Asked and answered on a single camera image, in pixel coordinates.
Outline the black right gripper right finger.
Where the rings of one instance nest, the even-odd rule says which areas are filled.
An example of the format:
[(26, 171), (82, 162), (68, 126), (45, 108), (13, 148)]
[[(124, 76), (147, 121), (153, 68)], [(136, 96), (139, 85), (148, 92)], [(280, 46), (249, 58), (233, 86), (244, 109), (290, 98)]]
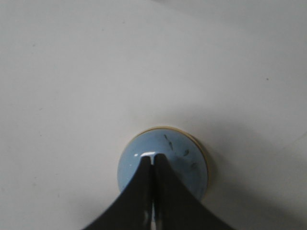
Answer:
[(157, 230), (231, 230), (206, 209), (178, 179), (167, 158), (153, 161), (154, 220)]

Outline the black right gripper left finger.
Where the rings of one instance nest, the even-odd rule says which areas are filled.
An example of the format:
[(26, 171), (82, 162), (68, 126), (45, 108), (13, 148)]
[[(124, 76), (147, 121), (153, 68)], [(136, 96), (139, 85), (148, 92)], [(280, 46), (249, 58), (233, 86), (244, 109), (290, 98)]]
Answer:
[(132, 179), (113, 204), (86, 230), (149, 230), (153, 209), (153, 169), (142, 157)]

